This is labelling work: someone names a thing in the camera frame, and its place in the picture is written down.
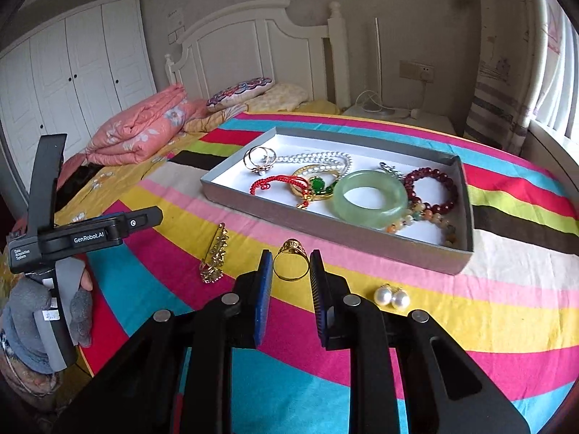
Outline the grey gloved left hand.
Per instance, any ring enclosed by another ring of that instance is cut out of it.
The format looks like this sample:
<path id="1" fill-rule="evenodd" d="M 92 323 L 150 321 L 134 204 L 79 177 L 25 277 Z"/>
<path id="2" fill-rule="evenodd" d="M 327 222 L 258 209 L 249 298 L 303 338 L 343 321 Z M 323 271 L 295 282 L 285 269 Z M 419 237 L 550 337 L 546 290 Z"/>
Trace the grey gloved left hand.
<path id="1" fill-rule="evenodd" d="M 85 268 L 70 305 L 72 322 L 70 332 L 80 346 L 91 345 L 92 329 L 92 280 Z M 12 289 L 3 311 L 3 331 L 11 351 L 31 370 L 52 374 L 47 352 L 41 341 L 34 314 L 48 310 L 51 303 L 49 291 L 42 284 L 28 277 L 21 277 Z"/>

